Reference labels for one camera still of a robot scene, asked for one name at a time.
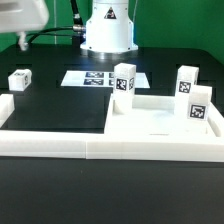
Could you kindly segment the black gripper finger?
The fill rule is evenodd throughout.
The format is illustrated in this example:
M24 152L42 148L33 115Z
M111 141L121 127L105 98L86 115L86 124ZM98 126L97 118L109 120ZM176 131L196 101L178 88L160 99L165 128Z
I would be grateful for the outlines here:
M24 31L18 32L18 45L22 51L26 51L28 49L28 43L26 41L26 33Z

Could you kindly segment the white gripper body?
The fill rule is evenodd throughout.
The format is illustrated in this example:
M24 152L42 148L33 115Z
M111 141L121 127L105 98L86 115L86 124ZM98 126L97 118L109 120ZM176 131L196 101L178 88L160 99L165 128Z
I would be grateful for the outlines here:
M0 33L41 30L48 20L45 0L0 0Z

